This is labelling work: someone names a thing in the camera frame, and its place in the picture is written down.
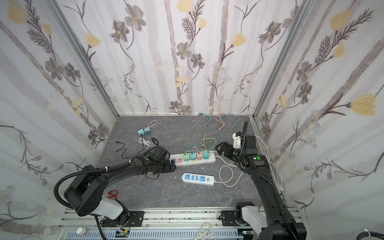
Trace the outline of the green charger block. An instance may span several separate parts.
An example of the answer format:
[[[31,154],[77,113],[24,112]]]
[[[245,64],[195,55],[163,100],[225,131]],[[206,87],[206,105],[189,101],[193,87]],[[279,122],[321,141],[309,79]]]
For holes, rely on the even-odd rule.
[[[185,161],[205,161],[217,153],[218,142],[215,138],[204,138],[200,145],[191,144],[183,153]]]

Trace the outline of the white multicolour power strip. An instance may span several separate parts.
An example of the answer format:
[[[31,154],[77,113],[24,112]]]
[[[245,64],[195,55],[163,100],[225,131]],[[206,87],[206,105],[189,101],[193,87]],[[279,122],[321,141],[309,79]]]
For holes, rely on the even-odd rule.
[[[170,156],[170,161],[171,160],[175,161],[177,167],[212,164],[216,162],[214,154],[211,154],[208,159],[203,159],[201,152],[174,154]]]

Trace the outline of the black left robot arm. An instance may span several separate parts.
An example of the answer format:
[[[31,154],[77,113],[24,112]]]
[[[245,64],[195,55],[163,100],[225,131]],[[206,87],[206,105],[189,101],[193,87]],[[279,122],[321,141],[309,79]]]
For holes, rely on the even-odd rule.
[[[61,178],[54,187],[55,199],[80,217],[90,215],[95,220],[103,217],[106,225],[121,229],[130,225],[132,216],[128,208],[118,199],[106,197],[104,191],[130,177],[149,173],[159,176],[176,171],[176,161],[171,159],[170,152],[160,146],[156,138],[151,140],[153,147],[127,157],[121,164],[104,168],[89,165]]]

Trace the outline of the teal charger with cable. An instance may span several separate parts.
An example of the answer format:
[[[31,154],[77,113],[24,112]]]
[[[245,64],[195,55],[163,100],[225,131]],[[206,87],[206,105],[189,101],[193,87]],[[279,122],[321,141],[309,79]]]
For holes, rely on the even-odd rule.
[[[207,132],[203,135],[200,145],[191,144],[187,147],[185,156],[188,155],[190,161],[207,160],[211,154],[215,154],[216,146],[218,145],[218,141],[215,137],[218,132],[210,129],[212,117],[202,113],[199,113],[199,116],[208,118],[206,123]]]
[[[215,147],[217,147],[217,146],[219,145],[219,143],[218,143],[218,141],[217,141],[215,138],[213,138],[213,137],[207,137],[207,135],[212,135],[212,136],[214,136],[214,135],[219,134],[219,135],[221,136],[221,141],[220,141],[220,143],[223,143],[223,142],[224,142],[223,134],[220,133],[220,131],[221,131],[221,129],[222,129],[222,128],[225,126],[225,124],[226,124],[226,122],[222,119],[222,118],[225,117],[226,115],[225,115],[225,114],[221,114],[221,115],[215,117],[215,120],[216,120],[218,123],[221,124],[221,127],[220,127],[218,130],[211,130],[211,129],[209,128],[209,125],[210,125],[210,123],[211,123],[211,121],[212,121],[212,117],[211,117],[211,116],[209,116],[209,115],[205,115],[205,114],[203,114],[203,116],[208,117],[209,119],[208,119],[208,122],[207,122],[207,124],[206,124],[206,129],[207,129],[208,132],[203,136],[203,139],[202,139],[202,141],[201,141],[201,143],[202,143],[202,145],[203,145],[203,150],[201,150],[201,154],[202,154],[202,156],[203,156],[203,159],[208,159],[208,158],[210,157],[211,154],[214,154],[214,153],[217,152],[217,150],[215,150]],[[206,145],[206,141],[208,141],[208,140],[213,140],[213,141],[214,141],[213,144],[212,144],[212,146],[210,146],[210,147],[207,147],[207,145]]]

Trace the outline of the white blue power strip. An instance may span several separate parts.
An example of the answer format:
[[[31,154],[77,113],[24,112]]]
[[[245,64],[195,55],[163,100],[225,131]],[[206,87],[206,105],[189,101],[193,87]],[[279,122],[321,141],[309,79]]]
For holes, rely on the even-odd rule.
[[[214,186],[215,184],[214,176],[201,175],[201,174],[184,173],[181,176],[181,180],[184,183],[204,185],[204,186]]]

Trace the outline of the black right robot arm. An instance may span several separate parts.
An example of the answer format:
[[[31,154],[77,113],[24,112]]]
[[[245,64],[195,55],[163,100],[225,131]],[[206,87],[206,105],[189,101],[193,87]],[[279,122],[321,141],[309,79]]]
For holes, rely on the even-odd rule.
[[[307,230],[298,223],[286,206],[273,182],[271,164],[256,148],[256,136],[247,135],[248,121],[243,130],[235,134],[239,140],[233,144],[223,142],[216,147],[219,156],[234,162],[255,184],[262,201],[264,213],[258,207],[240,203],[235,214],[238,224],[249,225],[254,231],[254,240],[305,240]]]

